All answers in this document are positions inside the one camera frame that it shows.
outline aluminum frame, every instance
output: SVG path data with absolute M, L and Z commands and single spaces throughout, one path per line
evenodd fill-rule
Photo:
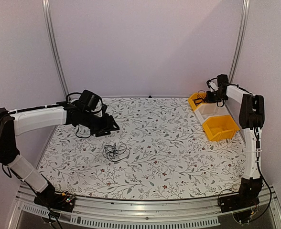
M 66 83 L 63 69 L 62 69 L 59 51 L 58 51 L 58 48 L 56 45 L 54 27 L 53 27 L 53 23 L 52 23 L 52 19 L 51 19 L 49 0 L 42 0 L 42 4 L 43 4 L 43 11 L 44 11 L 45 22 L 46 22 L 46 27 L 47 27 L 47 33 L 48 33 L 48 37 L 49 37 L 49 43 L 50 43 L 51 51 L 52 51 L 53 57 L 54 57 L 55 68 L 58 73 L 58 77 L 60 80 L 63 94 L 64 94 L 64 96 L 66 96 L 67 94 L 69 94 L 69 90 L 68 90 L 68 86 Z
M 234 80 L 235 72 L 237 69 L 239 56 L 242 49 L 243 40 L 245 37 L 247 22 L 248 22 L 248 15 L 249 15 L 249 7 L 250 7 L 250 0 L 244 0 L 242 5 L 242 12 L 241 12 L 241 19 L 240 19 L 240 26 L 238 32 L 238 38 L 236 43 L 236 49 L 234 53 L 234 58 L 232 61 L 230 73 L 229 73 L 229 82 L 232 83 Z
M 272 202 L 270 208 L 273 213 L 273 220 L 276 229 L 281 229 L 280 204 L 273 187 L 271 187 L 271 190 Z M 259 194 L 259 205 L 267 204 L 269 198 L 269 190 L 267 187 L 264 187 Z M 27 186 L 21 185 L 16 196 L 15 211 L 11 218 L 9 229 L 16 229 L 18 219 L 23 210 L 41 217 L 47 217 L 47 208 L 34 204 L 33 200 L 34 194 L 32 191 Z M 101 228 L 102 225 L 116 224 L 117 228 L 121 228 L 122 225 L 122 228 L 126 229 L 131 228 L 131 225 L 139 225 L 139 228 L 144 229 L 150 229 L 154 225 L 156 229 L 177 225 L 179 229 L 181 226 L 186 228 L 186 225 L 191 222 L 208 222 L 216 219 L 216 217 L 232 214 L 232 212 L 221 212 L 217 204 L 217 197 L 163 201 L 130 201 L 80 196 L 76 197 L 76 205 L 72 213 L 59 213 L 61 213 L 59 221 L 64 223 L 91 228 Z M 91 222 L 97 223 L 96 226 L 90 225 Z M 214 225 L 219 225 L 219 222 L 215 221 L 213 225 L 203 226 L 211 227 Z

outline yellow bin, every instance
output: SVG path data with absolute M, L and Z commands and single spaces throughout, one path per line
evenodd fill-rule
M 206 103 L 202 102 L 202 103 L 196 105 L 196 104 L 194 103 L 194 99 L 197 99 L 198 97 L 205 98 L 205 97 L 206 97 L 206 93 L 204 93 L 204 92 L 199 92 L 199 93 L 194 93 L 194 94 L 192 94 L 192 96 L 190 96 L 190 98 L 188 99 L 188 102 L 189 102 L 190 106 L 192 107 L 192 110 L 193 110 L 193 111 L 195 111 L 195 109 L 197 109 L 197 107 L 198 107 L 199 105 L 201 105 L 201 104 L 206 104 Z
M 210 117 L 202 124 L 208 139 L 212 142 L 223 139 L 232 139 L 239 127 L 232 116 Z

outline table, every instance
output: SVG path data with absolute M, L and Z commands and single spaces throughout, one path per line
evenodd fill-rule
M 80 139 L 58 126 L 39 165 L 58 191 L 80 196 L 153 200 L 215 196 L 237 191 L 246 155 L 239 134 L 208 141 L 187 98 L 104 98 L 120 130 Z M 80 127 L 79 135 L 89 135 Z M 118 163 L 105 145 L 127 147 Z

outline floral patterned surface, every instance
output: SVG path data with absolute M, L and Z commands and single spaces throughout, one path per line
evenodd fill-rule
M 104 99 L 120 131 L 80 139 L 59 126 L 39 171 L 57 190 L 117 199 L 177 199 L 237 190 L 245 168 L 242 139 L 208 141 L 187 98 Z M 80 127 L 79 135 L 89 130 Z M 120 162 L 102 156 L 105 145 L 130 150 Z

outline metal frame edge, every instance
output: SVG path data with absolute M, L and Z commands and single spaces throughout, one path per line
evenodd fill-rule
M 234 58 L 233 58 L 230 73 L 229 73 L 229 82 L 230 83 L 232 83 L 234 80 L 239 56 L 240 56 L 241 49 L 242 49 L 243 40 L 245 37 L 245 32 L 246 32 L 246 27 L 247 27 L 247 22 L 248 22 L 248 15 L 249 15 L 249 6 L 250 6 L 250 0 L 243 0 L 236 49 L 235 49 Z
M 49 0 L 42 0 L 42 4 L 43 4 L 43 11 L 44 11 L 44 17 L 45 17 L 45 22 L 46 22 L 47 33 L 48 33 L 48 37 L 49 37 L 49 43 L 50 43 L 51 51 L 52 51 L 53 57 L 54 57 L 55 68 L 58 73 L 58 77 L 60 80 L 63 94 L 64 94 L 64 96 L 66 96 L 67 94 L 69 94 L 69 90 L 68 90 L 68 86 L 66 83 L 66 79 L 64 77 L 64 72 L 62 69 L 61 60 L 60 60 L 58 48 L 56 45 L 54 28 L 53 28 L 53 23 L 52 23 L 52 19 L 51 19 Z

